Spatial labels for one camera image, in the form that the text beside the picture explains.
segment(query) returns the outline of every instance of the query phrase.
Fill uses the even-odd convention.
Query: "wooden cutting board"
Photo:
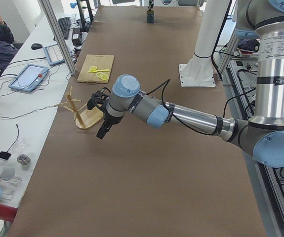
[[[89,73],[91,66],[97,66],[99,69],[109,69],[109,72],[103,72],[110,77],[114,55],[92,55],[88,54],[82,65],[81,72],[77,78],[78,82],[90,83],[108,83],[109,80],[102,80],[97,77],[96,73]]]

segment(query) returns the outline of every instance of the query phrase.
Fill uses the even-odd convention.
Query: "brown table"
[[[114,55],[109,88],[121,74],[136,76],[145,91],[171,78],[166,101],[221,115],[222,83],[182,88],[178,76],[201,14],[155,7],[155,23],[147,24],[146,10],[100,7],[78,72],[87,54]],[[74,97],[85,102],[105,86],[76,79]],[[174,124],[153,129],[131,114],[103,140],[100,125],[80,130],[58,109],[9,237],[265,236],[240,149]]]

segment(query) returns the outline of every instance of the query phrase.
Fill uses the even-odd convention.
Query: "black mouse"
[[[36,50],[39,48],[43,48],[43,45],[41,45],[40,43],[34,43],[31,45],[31,49]]]

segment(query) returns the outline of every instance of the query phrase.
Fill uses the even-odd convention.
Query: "white desk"
[[[60,18],[64,17],[64,15],[57,15],[56,17]],[[66,43],[70,49],[73,49],[71,32],[72,31],[70,31]],[[25,59],[44,57],[43,49],[31,50],[31,45],[33,43],[41,43],[43,46],[56,43],[53,40],[52,31],[50,30],[45,17],[40,21],[12,61],[16,62]],[[46,59],[32,60],[11,64],[3,74],[19,74],[28,63],[49,67]],[[49,75],[54,72],[56,73],[49,79]],[[0,116],[13,118],[35,109],[41,109],[60,103],[68,84],[69,77],[69,71],[66,64],[61,64],[60,66],[50,69],[47,78],[32,93],[14,92],[10,95],[0,97]],[[10,78],[8,76],[0,78],[0,87],[6,80],[10,80]],[[10,82],[6,82],[2,86],[0,95],[13,92],[13,90],[8,88],[9,83]],[[19,206],[20,200],[24,195],[56,115],[56,111],[57,108],[48,108],[16,119],[0,118],[0,151],[7,151],[9,149],[17,137],[16,124],[19,126],[18,141],[9,151],[12,153],[12,156],[8,161],[0,159],[0,165],[14,167],[16,169],[15,176],[22,178],[22,182],[19,185],[14,198],[11,201],[2,200],[0,201],[1,203],[14,207]],[[30,164],[26,167],[20,165],[17,162],[19,154],[26,154],[29,156],[31,158]]]

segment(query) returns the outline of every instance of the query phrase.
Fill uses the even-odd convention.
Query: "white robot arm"
[[[148,125],[164,122],[190,127],[204,135],[220,136],[270,167],[284,166],[284,1],[240,0],[237,31],[260,36],[255,114],[249,121],[221,118],[147,96],[131,75],[118,77],[111,95],[104,90],[92,95],[88,109],[104,112],[97,137],[128,111]]]

